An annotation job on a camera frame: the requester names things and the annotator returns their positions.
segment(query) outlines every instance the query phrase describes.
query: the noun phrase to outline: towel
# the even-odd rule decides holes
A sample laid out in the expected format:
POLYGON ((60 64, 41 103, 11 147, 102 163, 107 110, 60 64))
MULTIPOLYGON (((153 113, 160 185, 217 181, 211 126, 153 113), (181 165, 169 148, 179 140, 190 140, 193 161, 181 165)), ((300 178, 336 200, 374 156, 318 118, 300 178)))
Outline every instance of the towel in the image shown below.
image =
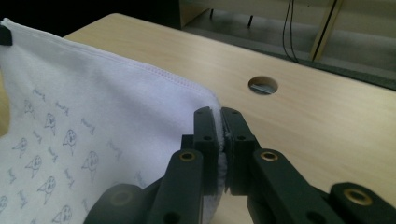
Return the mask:
MULTIPOLYGON (((81 224, 120 184, 145 188, 164 175, 193 112, 209 106, 222 146, 220 105, 209 89, 151 64, 1 21, 10 126, 0 138, 0 223, 81 224)), ((203 222, 219 193, 205 196, 203 222)))

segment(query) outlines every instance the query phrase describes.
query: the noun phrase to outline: black cable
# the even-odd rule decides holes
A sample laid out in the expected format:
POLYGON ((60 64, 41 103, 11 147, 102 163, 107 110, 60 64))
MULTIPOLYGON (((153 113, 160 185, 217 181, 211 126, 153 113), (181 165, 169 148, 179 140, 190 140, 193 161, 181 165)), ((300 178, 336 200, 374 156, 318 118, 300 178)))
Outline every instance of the black cable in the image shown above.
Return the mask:
POLYGON ((292 42, 292 21, 293 21, 293 12, 294 12, 294 0, 289 0, 289 5, 288 5, 288 11, 286 13, 286 19, 285 19, 285 23, 283 25, 283 33, 282 33, 282 46, 283 46, 283 50, 286 53, 286 56, 288 56, 288 58, 295 62, 298 63, 298 59, 294 54, 294 48, 293 48, 293 42, 292 42), (290 11, 290 5, 291 5, 291 15, 290 15, 290 47, 291 47, 291 52, 293 54, 294 58, 291 58, 288 54, 288 52, 286 51, 286 47, 285 47, 285 31, 286 31, 286 23, 288 21, 288 17, 289 17, 289 11, 290 11))

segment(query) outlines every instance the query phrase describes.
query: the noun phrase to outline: light wood tabletop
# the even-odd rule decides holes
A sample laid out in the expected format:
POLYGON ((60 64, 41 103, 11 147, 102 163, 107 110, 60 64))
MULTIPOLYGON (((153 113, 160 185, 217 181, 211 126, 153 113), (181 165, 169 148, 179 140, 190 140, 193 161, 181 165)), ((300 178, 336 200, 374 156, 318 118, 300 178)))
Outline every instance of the light wood tabletop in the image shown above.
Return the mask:
MULTIPOLYGON (((329 192, 353 182, 396 205, 395 91, 121 14, 65 38, 208 87, 222 106, 243 114, 262 147, 283 153, 312 186, 329 192), (271 78, 277 91, 253 92, 254 77, 271 78)), ((225 194, 211 223, 252 223, 247 198, 225 194)))

